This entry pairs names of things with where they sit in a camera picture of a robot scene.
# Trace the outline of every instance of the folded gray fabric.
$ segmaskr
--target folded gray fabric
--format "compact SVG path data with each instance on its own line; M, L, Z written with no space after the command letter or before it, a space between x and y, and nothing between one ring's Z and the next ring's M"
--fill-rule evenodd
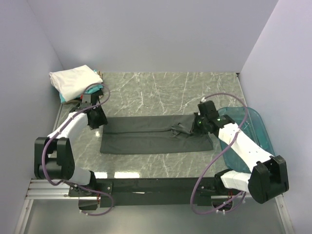
M104 154L167 154L213 149L208 134L191 134L194 115L109 117L103 128Z

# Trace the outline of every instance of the white towel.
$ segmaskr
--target white towel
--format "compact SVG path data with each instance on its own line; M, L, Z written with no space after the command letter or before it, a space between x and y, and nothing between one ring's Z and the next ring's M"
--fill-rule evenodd
M51 84L62 94L65 101L75 99L93 83L102 83L101 77L87 65L74 69L50 72Z

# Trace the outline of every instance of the blue cloth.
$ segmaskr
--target blue cloth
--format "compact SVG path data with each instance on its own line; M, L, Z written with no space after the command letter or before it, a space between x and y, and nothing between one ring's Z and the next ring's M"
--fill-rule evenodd
M100 90L101 88L103 88L103 86L100 85L100 84L98 84L98 85L92 87L91 89L88 89L88 90L86 91L86 93L87 93L87 94L92 94L92 93L95 93L96 91ZM60 102L61 102L61 103L65 103L65 102L66 102L61 93L59 93L59 98L60 98Z

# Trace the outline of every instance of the cable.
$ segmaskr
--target cable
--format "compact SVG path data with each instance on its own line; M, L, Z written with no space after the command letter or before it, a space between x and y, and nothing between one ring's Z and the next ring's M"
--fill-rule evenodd
M244 118L243 118L243 121L242 121L242 122L239 124L239 126L238 126L238 128L240 129L241 126L245 123L245 121L246 121L246 119L247 119L247 116L248 116L248 109L247 109L247 106L245 105L245 103L244 103L241 99L239 99L238 97L236 97L235 95L229 94L229 93L215 93L215 94L211 94L211 95L206 96L206 97L205 97L205 100L208 99L208 98L210 98L210 97L216 96L216 95L227 95L227 96L231 96L231 97L235 98L236 100L238 100L238 101L243 105L243 107L244 107L244 109L245 109L245 116L244 116ZM196 210L195 207L194 207L194 198L195 198L196 190L197 190L197 188L198 188L198 186L199 186L201 180L203 179L203 177L204 177L204 175L206 174L206 172L208 171L208 169L209 169L225 152L227 152L227 151L230 149L230 147L234 144L234 142L235 142L236 139L237 139L238 133L239 133L239 131L236 132L236 134L235 134L235 136L234 136L232 142L231 142L227 147L225 147L225 149L222 150L221 153L219 153L219 154L207 165L207 167L204 169L204 171L203 171L203 172L201 173L201 175L199 176L199 178L198 178L198 180L197 180L197 182L196 182L196 184L195 184L195 186L194 186L194 188L193 188L192 195L191 195L191 200L190 200L191 209L192 209L192 211L193 211L195 214L197 214L197 215L207 215L207 214L213 213L213 212L215 212L215 211L221 209L222 207L224 207L226 204L228 204L228 203L230 203L231 201L233 201L236 197L242 195L243 192L239 192L237 195L233 196L231 199L227 200L225 203L221 204L220 206L218 206L218 207L216 207L216 208L214 208L214 209L208 210L208 211L200 212L200 211ZM240 204L242 203L243 199L245 198L245 195L246 195L246 194L244 194L242 200L238 203L238 205L240 205Z
M97 107L103 105L104 103L106 103L106 102L108 101L109 97L111 96L111 91L109 90L109 88L107 88L106 86L104 86L102 83L93 83L93 84L90 84L89 86L87 86L87 87L84 89L84 91L83 91L82 93L84 94L84 93L86 92L86 90L88 90L89 87L91 87L91 86L93 86L93 85L98 85L98 84L102 85L103 88L105 88L105 89L108 91L108 96L107 96L107 98L106 98L103 102L100 102L100 103L98 103L98 104L96 104L96 105L93 105L93 106L88 106L88 107L86 107L86 108L84 108L84 109L82 109L82 110L76 112L70 119L68 119L68 120L64 123L64 125L59 129L59 131L56 132L56 133L48 140L48 142L45 144L45 146L44 146L44 148L43 148L43 151L42 151L42 158L41 158L43 174L44 174L45 178L49 181L49 183L52 184L53 186L58 186L59 184L61 184L61 183L63 183L63 182L65 182L66 184L69 184L69 183L68 183L67 181L64 181L64 180L60 180L59 182L55 183L55 182L53 182L52 179L49 177L49 174L48 174L48 172L47 172L46 165L45 165L45 156L46 156L46 153L47 153L47 149L48 149L49 145L51 144L51 142L68 126L68 124L69 124L76 116L78 116L79 114L81 114L81 113L83 113L83 112L85 112L85 111L87 111L87 110L90 110L90 109L93 109L93 108L97 108ZM88 188L85 188L85 187L83 187L83 186L81 186L81 185L77 185L77 186L78 186L79 188L83 189L83 190L86 190L86 191L89 191L89 192L93 192L93 193L97 193L97 194L101 194L101 195L107 196L107 197L109 197L110 200L112 201L111 207L110 207L107 211L105 211L105 212L103 212L103 213L99 213L99 214L89 214L89 213L87 213L87 212L85 212L85 211L82 211L82 213L84 213L84 214L86 214L86 215L89 215L89 216L100 216L100 215L104 215L104 214L106 214L106 213L108 213L108 212L111 211L111 209L112 209L113 206L114 206L114 200L113 200L113 198L112 198L112 196L111 196L110 194L104 193L104 192L100 192L100 191L96 191L96 190L92 190L92 189L88 189Z

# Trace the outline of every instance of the gray marble surface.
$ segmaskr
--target gray marble surface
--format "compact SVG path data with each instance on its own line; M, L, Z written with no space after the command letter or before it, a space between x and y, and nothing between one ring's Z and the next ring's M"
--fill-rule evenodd
M235 73L104 73L104 83L111 89L109 101L102 107L108 117L191 114L201 98L228 92L244 98ZM216 108L240 106L228 96L217 96ZM61 107L57 126L66 118L73 104ZM219 140L211 135L214 149L207 152L110 155L99 152L103 126L87 126L72 145L78 166L92 170L101 178L196 177L221 150ZM221 157L206 176L226 169Z

